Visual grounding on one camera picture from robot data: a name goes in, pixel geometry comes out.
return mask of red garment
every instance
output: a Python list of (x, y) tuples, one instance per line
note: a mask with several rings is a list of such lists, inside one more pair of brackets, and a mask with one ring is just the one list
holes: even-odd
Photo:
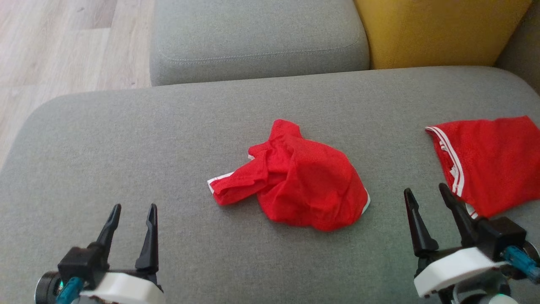
[(253, 160), (208, 181), (218, 204), (256, 193), (272, 221), (331, 231), (354, 223), (369, 203), (347, 156), (304, 139), (292, 122), (276, 120), (268, 141), (248, 152)]
[(452, 191), (472, 217), (540, 199), (540, 130), (527, 116), (427, 127)]

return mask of yellow cushion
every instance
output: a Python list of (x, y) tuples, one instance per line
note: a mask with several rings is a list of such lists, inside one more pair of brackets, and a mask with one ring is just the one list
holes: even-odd
[(531, 0), (355, 0), (372, 69), (493, 65)]

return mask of white stripe trim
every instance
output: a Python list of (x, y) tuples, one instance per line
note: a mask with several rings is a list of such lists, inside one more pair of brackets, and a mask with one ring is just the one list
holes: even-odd
[(369, 207), (369, 203), (371, 203), (371, 197), (369, 197), (368, 190), (366, 190), (366, 193), (368, 194), (368, 202), (367, 202), (366, 205), (364, 206), (364, 209), (362, 209), (362, 214), (364, 214), (364, 212), (366, 212), (366, 209)]
[(469, 215), (475, 219), (478, 217), (478, 213), (474, 210), (474, 207), (465, 203), (465, 209), (467, 210), (467, 212), (469, 213)]
[(212, 194), (214, 194), (214, 189), (212, 188), (212, 186), (210, 186), (210, 184), (213, 181), (217, 181), (217, 180), (221, 180), (221, 179), (224, 179), (226, 177), (229, 177), (229, 176), (233, 175), (233, 173), (234, 173), (234, 171), (232, 171), (231, 173), (223, 174), (223, 175), (220, 175), (218, 177), (214, 177), (213, 179), (207, 180), (206, 183), (208, 184), (208, 187), (210, 188), (210, 191), (212, 192)]
[(454, 147), (452, 147), (452, 144), (450, 143), (450, 140), (448, 139), (448, 136), (439, 128), (437, 127), (426, 127), (426, 130), (432, 131), (435, 133), (439, 139), (444, 143), (444, 145), (448, 149), (448, 154), (450, 155), (450, 158), (452, 159), (452, 162), (456, 166), (458, 170), (457, 178), (454, 179), (454, 185), (452, 188), (452, 191), (457, 194), (457, 196), (462, 195), (463, 193), (463, 185), (465, 184), (465, 176), (463, 175), (463, 168), (461, 167), (461, 162), (459, 157), (457, 157), (457, 153), (454, 150)]

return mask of gray fabric upholstery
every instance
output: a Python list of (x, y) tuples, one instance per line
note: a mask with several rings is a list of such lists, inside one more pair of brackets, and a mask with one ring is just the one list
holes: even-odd
[(531, 4), (497, 66), (522, 77), (540, 93), (540, 0)]
[[(485, 67), (372, 70), (94, 92), (46, 103), (0, 173), (0, 302), (29, 303), (37, 279), (94, 240), (123, 205), (110, 263), (133, 267), (150, 203), (160, 271), (173, 303), (417, 303), (403, 190), (411, 187), (442, 248), (459, 244), (437, 190), (444, 181), (423, 128), (529, 115), (540, 97)], [(372, 202), (353, 226), (322, 233), (269, 221), (255, 198), (219, 207), (206, 184), (248, 161), (277, 118), (346, 153)], [(540, 244), (540, 204), (511, 217)], [(537, 303), (524, 282), (515, 294)]]
[(352, 0), (158, 0), (152, 85), (366, 70)]

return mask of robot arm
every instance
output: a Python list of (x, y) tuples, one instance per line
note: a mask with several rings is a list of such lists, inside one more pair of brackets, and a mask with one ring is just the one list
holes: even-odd
[(414, 284), (420, 297), (437, 294), (443, 304), (516, 303), (510, 298), (509, 279), (540, 283), (538, 252), (525, 240), (522, 227), (507, 217), (473, 220), (446, 184), (440, 184), (439, 190), (460, 232), (460, 247), (439, 250), (412, 191), (404, 192), (419, 261)]
[(58, 264), (58, 272), (45, 273), (35, 292), (36, 304), (165, 304), (157, 283), (158, 214), (150, 206), (148, 230), (134, 270), (109, 270), (112, 237), (120, 220), (121, 205), (113, 208), (96, 242), (73, 247)]

